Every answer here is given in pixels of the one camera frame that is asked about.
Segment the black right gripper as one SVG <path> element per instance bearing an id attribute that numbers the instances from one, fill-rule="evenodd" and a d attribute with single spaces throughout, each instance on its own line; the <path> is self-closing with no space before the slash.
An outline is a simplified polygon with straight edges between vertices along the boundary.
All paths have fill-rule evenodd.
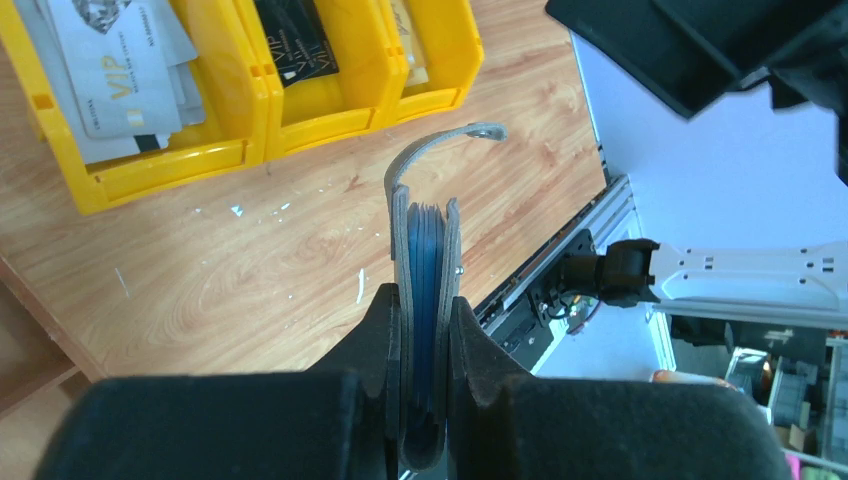
<path id="1" fill-rule="evenodd" d="M 549 1 L 546 13 L 679 116 L 766 83 L 771 106 L 835 114 L 835 172 L 847 179 L 844 1 Z"/>

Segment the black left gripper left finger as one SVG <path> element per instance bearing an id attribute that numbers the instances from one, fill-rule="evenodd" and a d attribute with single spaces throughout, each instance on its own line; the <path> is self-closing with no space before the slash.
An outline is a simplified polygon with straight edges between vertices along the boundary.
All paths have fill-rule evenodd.
<path id="1" fill-rule="evenodd" d="M 394 479 L 400 299 L 303 371 L 114 377 L 52 435 L 39 479 Z"/>

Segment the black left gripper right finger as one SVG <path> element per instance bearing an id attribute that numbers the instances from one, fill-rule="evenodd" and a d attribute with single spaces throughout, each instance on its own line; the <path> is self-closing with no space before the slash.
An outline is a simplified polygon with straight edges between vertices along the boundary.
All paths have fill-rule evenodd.
<path id="1" fill-rule="evenodd" d="M 449 334 L 452 479 L 787 479 L 773 428 L 715 384 L 540 378 L 466 299 Z"/>

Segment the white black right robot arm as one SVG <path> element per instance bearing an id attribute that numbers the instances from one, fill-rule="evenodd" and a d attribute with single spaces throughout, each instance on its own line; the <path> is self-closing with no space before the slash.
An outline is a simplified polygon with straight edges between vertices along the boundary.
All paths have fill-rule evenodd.
<path id="1" fill-rule="evenodd" d="M 761 84 L 776 110 L 811 103 L 838 119 L 847 176 L 847 5 L 843 1 L 550 1 L 546 12 L 692 118 Z M 710 250 L 624 240 L 561 267 L 566 291 L 607 304 L 733 305 L 847 325 L 847 245 Z"/>

